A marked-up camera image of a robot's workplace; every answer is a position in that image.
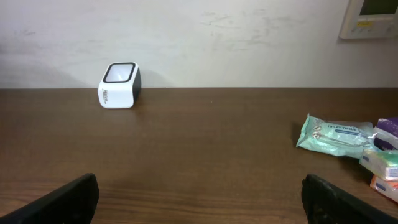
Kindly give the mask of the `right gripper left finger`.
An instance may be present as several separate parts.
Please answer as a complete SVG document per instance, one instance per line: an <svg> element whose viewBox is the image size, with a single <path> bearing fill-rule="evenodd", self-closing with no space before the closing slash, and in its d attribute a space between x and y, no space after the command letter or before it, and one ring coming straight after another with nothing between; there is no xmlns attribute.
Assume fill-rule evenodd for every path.
<svg viewBox="0 0 398 224"><path fill-rule="evenodd" d="M99 196L96 176L87 173L2 216L1 224L90 224Z"/></svg>

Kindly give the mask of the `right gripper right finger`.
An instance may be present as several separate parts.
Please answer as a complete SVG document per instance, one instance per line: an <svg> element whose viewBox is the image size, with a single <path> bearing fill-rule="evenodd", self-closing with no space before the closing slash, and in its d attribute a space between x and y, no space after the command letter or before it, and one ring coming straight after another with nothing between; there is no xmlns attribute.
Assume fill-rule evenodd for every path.
<svg viewBox="0 0 398 224"><path fill-rule="evenodd" d="M315 174L303 179L301 198L309 224L397 224L396 218Z"/></svg>

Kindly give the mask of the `small orange tissue packet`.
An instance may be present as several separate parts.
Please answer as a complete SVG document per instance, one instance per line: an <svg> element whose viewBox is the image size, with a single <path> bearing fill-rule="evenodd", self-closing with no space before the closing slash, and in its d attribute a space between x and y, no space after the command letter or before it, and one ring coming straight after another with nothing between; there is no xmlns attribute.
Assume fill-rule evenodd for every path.
<svg viewBox="0 0 398 224"><path fill-rule="evenodd" d="M395 203L398 202L396 181L386 181L374 175L371 179L370 187Z"/></svg>

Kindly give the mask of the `teal wet wipes packet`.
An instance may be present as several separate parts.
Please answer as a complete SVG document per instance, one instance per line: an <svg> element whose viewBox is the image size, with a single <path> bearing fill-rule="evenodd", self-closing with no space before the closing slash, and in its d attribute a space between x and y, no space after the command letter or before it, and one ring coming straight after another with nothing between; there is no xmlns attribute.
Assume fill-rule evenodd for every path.
<svg viewBox="0 0 398 224"><path fill-rule="evenodd" d="M309 151L332 156L361 158L363 151L378 151L370 122L325 121L308 115L296 144Z"/></svg>

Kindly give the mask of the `small green tissue packet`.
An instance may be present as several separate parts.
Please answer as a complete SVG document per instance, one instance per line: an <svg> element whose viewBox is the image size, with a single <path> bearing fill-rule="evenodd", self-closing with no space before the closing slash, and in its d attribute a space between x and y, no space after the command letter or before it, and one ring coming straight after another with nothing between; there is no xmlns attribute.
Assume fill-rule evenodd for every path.
<svg viewBox="0 0 398 224"><path fill-rule="evenodd" d="M397 181L397 151L365 150L359 163L386 181Z"/></svg>

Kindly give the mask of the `pink purple tissue pack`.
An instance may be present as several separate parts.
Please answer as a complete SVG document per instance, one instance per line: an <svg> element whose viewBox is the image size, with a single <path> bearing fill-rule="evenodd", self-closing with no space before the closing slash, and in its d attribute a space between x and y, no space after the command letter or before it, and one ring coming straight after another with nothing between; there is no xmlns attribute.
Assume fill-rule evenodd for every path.
<svg viewBox="0 0 398 224"><path fill-rule="evenodd" d="M380 118L374 131L376 147L383 151L397 150L397 117Z"/></svg>

